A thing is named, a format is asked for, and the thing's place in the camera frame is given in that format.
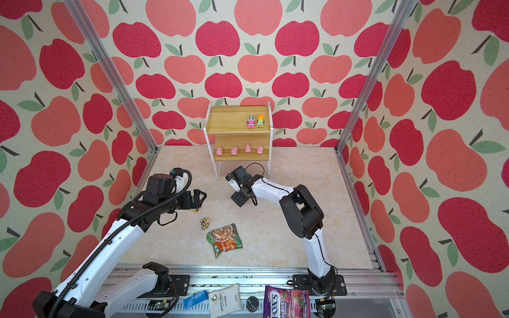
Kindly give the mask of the green snack bag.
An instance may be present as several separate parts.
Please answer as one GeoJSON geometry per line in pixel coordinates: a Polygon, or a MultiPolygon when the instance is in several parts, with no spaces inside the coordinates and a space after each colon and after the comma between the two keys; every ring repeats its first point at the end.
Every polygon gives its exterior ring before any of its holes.
{"type": "Polygon", "coordinates": [[[234,223],[210,231],[206,240],[212,246],[215,258],[221,253],[243,248],[243,242],[234,223]]]}

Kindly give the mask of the right aluminium frame post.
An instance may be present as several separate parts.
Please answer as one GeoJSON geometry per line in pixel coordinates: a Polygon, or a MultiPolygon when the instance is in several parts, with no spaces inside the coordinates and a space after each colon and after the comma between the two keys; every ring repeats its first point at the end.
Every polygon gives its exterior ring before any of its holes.
{"type": "Polygon", "coordinates": [[[341,138],[339,139],[338,145],[335,147],[335,154],[338,158],[342,154],[343,148],[346,145],[348,138],[351,136],[353,128],[359,118],[359,115],[361,114],[362,108],[367,104],[367,99],[375,87],[379,74],[383,71],[383,68],[388,65],[388,57],[399,38],[403,26],[412,11],[412,8],[417,4],[417,1],[399,1],[399,4],[400,5],[396,10],[395,16],[389,25],[387,34],[380,46],[379,53],[376,55],[370,68],[359,97],[353,105],[351,115],[349,116],[347,124],[341,133],[341,138]]]}

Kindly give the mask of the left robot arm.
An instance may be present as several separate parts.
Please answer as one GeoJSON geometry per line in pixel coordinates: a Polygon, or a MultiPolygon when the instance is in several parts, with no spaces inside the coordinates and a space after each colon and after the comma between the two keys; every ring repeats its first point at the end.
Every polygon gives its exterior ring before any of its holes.
{"type": "Polygon", "coordinates": [[[136,274],[103,288],[111,271],[153,223],[166,213],[200,209],[207,197],[189,190],[192,174],[173,168],[169,174],[154,174],[146,190],[128,202],[110,230],[85,261],[54,291],[42,291],[33,302],[37,317],[111,317],[141,296],[178,299],[168,268],[149,262],[136,274]]]}

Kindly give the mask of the purple Fox's candy bag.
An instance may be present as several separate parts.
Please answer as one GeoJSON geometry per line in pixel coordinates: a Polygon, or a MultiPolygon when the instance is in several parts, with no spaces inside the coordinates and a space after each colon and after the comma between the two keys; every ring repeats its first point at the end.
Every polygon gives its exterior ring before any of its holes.
{"type": "Polygon", "coordinates": [[[265,287],[264,318],[310,318],[311,301],[307,290],[265,287]]]}

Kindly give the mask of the blue card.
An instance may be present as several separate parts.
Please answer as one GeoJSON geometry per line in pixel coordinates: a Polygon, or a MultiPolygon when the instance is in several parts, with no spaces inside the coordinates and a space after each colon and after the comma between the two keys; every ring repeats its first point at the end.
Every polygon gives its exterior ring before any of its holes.
{"type": "Polygon", "coordinates": [[[184,300],[184,309],[190,310],[206,301],[208,301],[208,292],[206,290],[195,293],[194,295],[184,300]]]}

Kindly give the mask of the green orange mixer truck toy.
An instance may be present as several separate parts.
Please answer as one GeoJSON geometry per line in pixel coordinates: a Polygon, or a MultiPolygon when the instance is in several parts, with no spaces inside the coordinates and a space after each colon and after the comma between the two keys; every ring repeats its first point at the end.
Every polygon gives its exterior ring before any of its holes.
{"type": "Polygon", "coordinates": [[[265,127],[265,116],[264,115],[259,115],[258,116],[256,126],[258,128],[264,128],[265,127]]]}

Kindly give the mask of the left aluminium frame post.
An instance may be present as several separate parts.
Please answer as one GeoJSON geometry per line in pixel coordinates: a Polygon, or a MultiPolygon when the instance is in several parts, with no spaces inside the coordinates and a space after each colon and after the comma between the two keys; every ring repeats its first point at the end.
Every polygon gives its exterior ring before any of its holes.
{"type": "Polygon", "coordinates": [[[129,93],[129,90],[125,85],[121,74],[116,68],[106,48],[103,46],[102,40],[99,37],[99,34],[96,32],[94,24],[88,17],[81,1],[64,1],[64,3],[68,8],[74,22],[77,24],[77,27],[83,34],[84,38],[87,40],[91,51],[98,59],[98,62],[105,72],[105,75],[111,83],[115,93],[117,94],[122,104],[125,106],[130,118],[133,120],[134,126],[148,147],[148,152],[152,156],[156,156],[159,153],[159,148],[155,143],[155,139],[149,131],[149,128],[147,127],[134,99],[129,93]]]}

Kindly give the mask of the wooden two-tier shelf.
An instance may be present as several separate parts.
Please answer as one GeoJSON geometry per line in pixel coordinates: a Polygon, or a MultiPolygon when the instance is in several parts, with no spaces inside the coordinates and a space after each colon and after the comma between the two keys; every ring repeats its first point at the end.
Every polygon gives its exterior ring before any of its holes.
{"type": "Polygon", "coordinates": [[[221,176],[221,164],[226,161],[266,162],[265,176],[270,177],[273,155],[273,111],[272,105],[226,106],[208,105],[203,128],[209,156],[213,164],[216,179],[221,176]],[[259,115],[265,116],[265,127],[247,128],[249,115],[254,117],[255,123],[259,115]],[[250,144],[252,152],[245,152],[245,145],[250,144]],[[259,156],[257,148],[264,147],[264,154],[259,156]],[[216,149],[221,147],[223,155],[217,156],[216,149]],[[238,148],[236,156],[231,155],[231,149],[238,148]]]}

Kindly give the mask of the white paper packet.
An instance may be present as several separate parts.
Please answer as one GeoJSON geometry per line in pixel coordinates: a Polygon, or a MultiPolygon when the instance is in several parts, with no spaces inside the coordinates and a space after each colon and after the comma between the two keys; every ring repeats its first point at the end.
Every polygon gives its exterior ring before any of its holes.
{"type": "Polygon", "coordinates": [[[240,285],[233,284],[220,290],[214,290],[209,295],[209,312],[211,318],[219,318],[241,311],[242,300],[240,285]]]}

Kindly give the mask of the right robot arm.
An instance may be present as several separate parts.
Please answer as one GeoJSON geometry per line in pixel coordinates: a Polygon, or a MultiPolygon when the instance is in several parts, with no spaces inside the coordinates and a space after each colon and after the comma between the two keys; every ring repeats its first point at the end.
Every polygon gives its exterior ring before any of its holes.
{"type": "Polygon", "coordinates": [[[343,277],[327,258],[322,231],[324,213],[306,186],[275,184],[260,174],[250,175],[242,166],[225,176],[225,180],[235,190],[231,198],[239,207],[249,200],[257,205],[259,199],[280,206],[289,229],[304,244],[308,259],[305,289],[316,295],[347,295],[343,277]]]}

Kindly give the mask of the aluminium frame post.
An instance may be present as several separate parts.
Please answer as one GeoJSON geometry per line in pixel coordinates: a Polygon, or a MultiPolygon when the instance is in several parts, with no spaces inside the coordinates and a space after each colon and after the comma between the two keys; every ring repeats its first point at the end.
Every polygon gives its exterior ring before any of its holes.
{"type": "Polygon", "coordinates": [[[125,106],[130,118],[133,120],[134,126],[148,147],[148,152],[152,156],[156,156],[159,153],[159,148],[155,143],[155,139],[149,131],[149,128],[147,127],[134,99],[129,93],[129,90],[125,85],[121,74],[116,68],[106,48],[103,46],[102,40],[99,37],[99,34],[96,32],[94,24],[88,17],[81,1],[64,1],[64,3],[68,8],[74,22],[77,24],[77,27],[83,34],[84,38],[87,40],[91,51],[98,59],[98,62],[105,72],[105,75],[111,83],[115,93],[117,94],[122,104],[125,106]]]}
{"type": "Polygon", "coordinates": [[[396,10],[395,16],[389,25],[387,34],[380,46],[379,53],[376,55],[370,68],[359,97],[353,105],[351,115],[349,116],[347,124],[341,133],[341,138],[339,139],[338,145],[335,147],[335,154],[338,158],[342,154],[343,148],[346,145],[348,138],[351,136],[353,128],[359,118],[359,115],[361,114],[362,108],[367,104],[367,99],[375,87],[379,74],[383,71],[383,68],[388,65],[388,57],[399,38],[403,26],[412,11],[412,8],[417,4],[417,1],[399,1],[399,4],[400,5],[396,10]]]}

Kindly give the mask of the front aluminium rail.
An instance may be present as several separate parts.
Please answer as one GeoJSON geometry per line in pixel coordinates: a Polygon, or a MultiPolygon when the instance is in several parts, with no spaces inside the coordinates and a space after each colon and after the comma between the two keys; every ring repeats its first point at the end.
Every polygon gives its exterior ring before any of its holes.
{"type": "Polygon", "coordinates": [[[138,298],[157,299],[179,295],[185,298],[201,290],[239,285],[244,294],[264,291],[266,286],[308,290],[315,298],[326,296],[352,299],[389,299],[397,317],[411,317],[395,273],[372,270],[338,270],[327,266],[316,278],[303,268],[226,268],[213,266],[163,266],[150,262],[143,266],[89,265],[76,270],[55,290],[65,301],[90,307],[106,303],[111,317],[138,298]]]}

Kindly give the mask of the round metal can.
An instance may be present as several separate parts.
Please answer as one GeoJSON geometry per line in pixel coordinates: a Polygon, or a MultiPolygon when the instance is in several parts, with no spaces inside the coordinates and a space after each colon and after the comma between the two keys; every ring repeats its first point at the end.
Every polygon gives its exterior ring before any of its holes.
{"type": "Polygon", "coordinates": [[[260,308],[260,302],[259,302],[258,298],[255,296],[248,297],[245,305],[246,305],[246,309],[249,313],[255,313],[260,308]]]}

